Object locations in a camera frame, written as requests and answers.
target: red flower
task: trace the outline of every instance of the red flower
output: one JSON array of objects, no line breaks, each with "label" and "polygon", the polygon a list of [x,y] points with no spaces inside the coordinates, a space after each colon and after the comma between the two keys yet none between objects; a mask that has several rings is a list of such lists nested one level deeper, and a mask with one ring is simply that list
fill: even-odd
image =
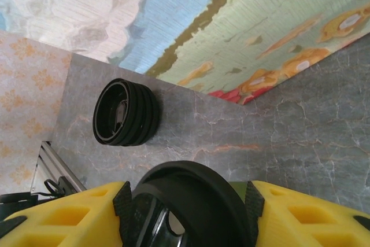
[{"label": "red flower", "polygon": [[233,102],[233,103],[237,103],[241,98],[242,96],[239,95],[239,89],[233,89],[229,92],[224,92],[222,90],[218,90],[218,91],[214,91],[212,93],[209,93],[209,95],[212,95],[214,97],[217,97],[217,98],[221,98],[221,99],[224,99],[226,101],[229,101],[229,102]]},{"label": "red flower", "polygon": [[273,88],[272,86],[267,86],[267,87],[258,89],[257,91],[254,91],[252,93],[252,95],[250,95],[250,96],[246,97],[245,99],[243,99],[242,104],[244,105],[247,102],[250,102],[251,100],[259,97],[260,95],[266,93],[267,91],[271,90],[272,88]]}]

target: gray marble surface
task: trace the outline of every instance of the gray marble surface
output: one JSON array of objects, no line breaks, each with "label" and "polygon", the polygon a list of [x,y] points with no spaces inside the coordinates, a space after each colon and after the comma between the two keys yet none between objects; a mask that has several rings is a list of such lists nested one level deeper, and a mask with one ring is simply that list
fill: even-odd
[{"label": "gray marble surface", "polygon": [[[74,55],[52,146],[87,186],[135,185],[169,160],[203,163],[227,180],[265,180],[370,212],[370,36],[239,106]],[[150,87],[163,108],[138,147],[102,146],[94,106],[114,78]]]}]

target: beige patterned wall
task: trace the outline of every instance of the beige patterned wall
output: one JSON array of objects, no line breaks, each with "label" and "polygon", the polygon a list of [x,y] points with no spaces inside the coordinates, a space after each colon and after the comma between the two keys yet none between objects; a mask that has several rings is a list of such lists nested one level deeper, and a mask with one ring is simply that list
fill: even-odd
[{"label": "beige patterned wall", "polygon": [[0,31],[0,194],[29,191],[70,61],[70,52]]}]

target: wire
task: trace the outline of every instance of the wire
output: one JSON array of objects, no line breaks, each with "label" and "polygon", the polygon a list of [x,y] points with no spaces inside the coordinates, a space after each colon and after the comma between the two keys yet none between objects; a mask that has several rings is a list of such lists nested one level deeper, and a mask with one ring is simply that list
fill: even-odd
[{"label": "wire", "polygon": [[51,179],[47,179],[44,181],[44,185],[50,193],[35,192],[35,193],[32,193],[31,195],[41,195],[45,197],[55,197],[55,198],[60,198],[60,197],[65,196],[65,192],[63,188],[61,188],[55,181]]}]

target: black rubber wheel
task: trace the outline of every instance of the black rubber wheel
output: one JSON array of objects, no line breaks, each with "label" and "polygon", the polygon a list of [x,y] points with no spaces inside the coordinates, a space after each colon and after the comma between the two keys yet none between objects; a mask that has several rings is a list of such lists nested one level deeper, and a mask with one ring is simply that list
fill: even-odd
[{"label": "black rubber wheel", "polygon": [[159,110],[153,107],[153,102],[157,100],[146,86],[120,78],[112,80],[101,92],[95,106],[92,121],[95,139],[111,146],[145,143],[158,127],[153,116]]},{"label": "black rubber wheel", "polygon": [[[158,219],[171,211],[183,226],[182,237],[186,239],[186,243],[171,246],[252,246],[243,201],[226,180],[202,164],[175,161],[154,167],[138,183],[132,197],[129,242],[146,246],[156,240],[159,244],[155,236],[174,242],[176,237],[165,226],[160,227],[160,233],[153,232],[159,229]],[[149,209],[153,204],[157,209]]]}]

